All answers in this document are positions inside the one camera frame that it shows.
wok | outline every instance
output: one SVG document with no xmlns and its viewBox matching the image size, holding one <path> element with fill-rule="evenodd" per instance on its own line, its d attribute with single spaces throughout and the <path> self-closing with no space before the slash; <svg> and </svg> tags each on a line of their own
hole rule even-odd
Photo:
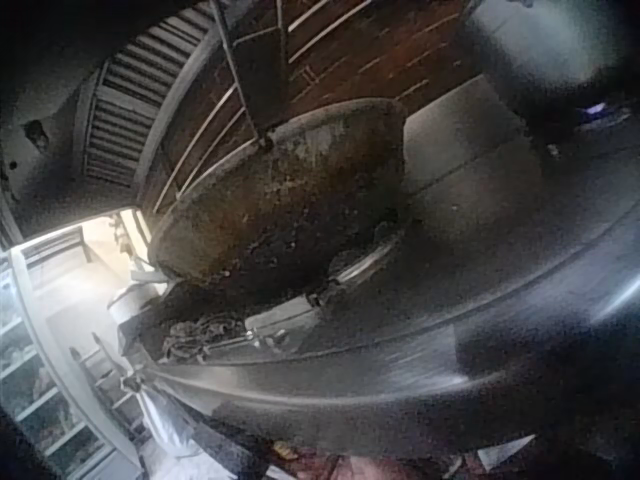
<svg viewBox="0 0 640 480">
<path fill-rule="evenodd" d="M 354 100 L 290 120 L 268 150 L 246 144 L 160 221 L 151 262 L 242 295 L 308 284 L 395 209 L 405 119 L 395 101 Z"/>
</svg>

large wok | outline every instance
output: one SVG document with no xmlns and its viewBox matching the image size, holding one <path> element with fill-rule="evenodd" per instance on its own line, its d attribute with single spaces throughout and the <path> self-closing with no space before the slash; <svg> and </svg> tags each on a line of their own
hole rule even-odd
<svg viewBox="0 0 640 480">
<path fill-rule="evenodd" d="M 394 210 L 406 113 L 362 99 L 297 117 L 208 170 L 161 220 L 151 262 L 242 296 L 313 281 Z"/>
</svg>

